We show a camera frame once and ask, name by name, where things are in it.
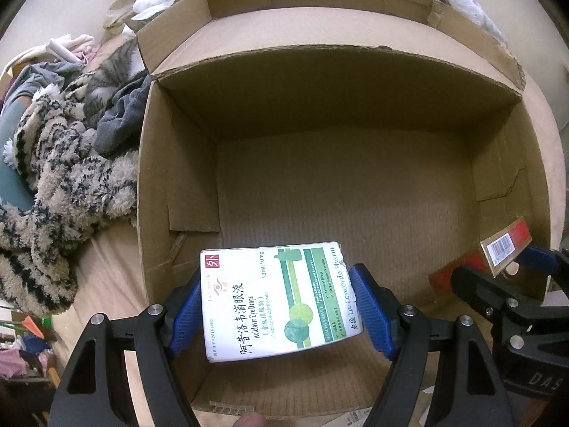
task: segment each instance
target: cat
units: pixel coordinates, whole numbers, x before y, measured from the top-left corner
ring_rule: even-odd
[[[97,128],[99,120],[111,107],[115,93],[141,71],[144,71],[144,63],[136,37],[117,48],[93,71],[83,105],[87,128]]]

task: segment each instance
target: open cardboard box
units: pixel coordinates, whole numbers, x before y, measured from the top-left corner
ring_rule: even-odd
[[[155,78],[138,200],[150,302],[202,249],[334,240],[348,267],[432,308],[429,273],[517,217],[538,245],[559,242],[547,102],[437,0],[182,0],[138,38]],[[272,417],[371,406],[389,367],[366,333],[248,362],[204,355],[198,339],[178,361],[194,408]]]

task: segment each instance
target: teal fabric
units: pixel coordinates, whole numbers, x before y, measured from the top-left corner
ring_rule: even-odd
[[[0,151],[4,144],[14,137],[18,122],[22,118],[25,105],[21,101],[10,104],[0,117]],[[4,204],[11,204],[21,210],[29,210],[33,205],[33,194],[24,179],[13,168],[4,162],[4,154],[0,156],[0,197]]]

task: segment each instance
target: green circle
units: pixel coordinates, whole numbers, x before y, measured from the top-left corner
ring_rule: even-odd
[[[291,306],[288,316],[290,319],[302,319],[309,325],[312,322],[312,318],[314,318],[314,313],[308,305],[296,304]]]
[[[285,324],[284,328],[284,335],[294,343],[304,342],[308,339],[308,334],[310,333],[308,324],[302,321],[302,319],[291,319],[291,321]]]

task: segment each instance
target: black and beige fuzzy fabric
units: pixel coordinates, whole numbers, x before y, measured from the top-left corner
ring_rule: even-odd
[[[37,192],[29,211],[0,206],[0,296],[36,315],[69,308],[77,281],[66,257],[136,210],[138,151],[112,160],[92,151],[95,130],[83,123],[91,76],[39,90],[6,158]]]

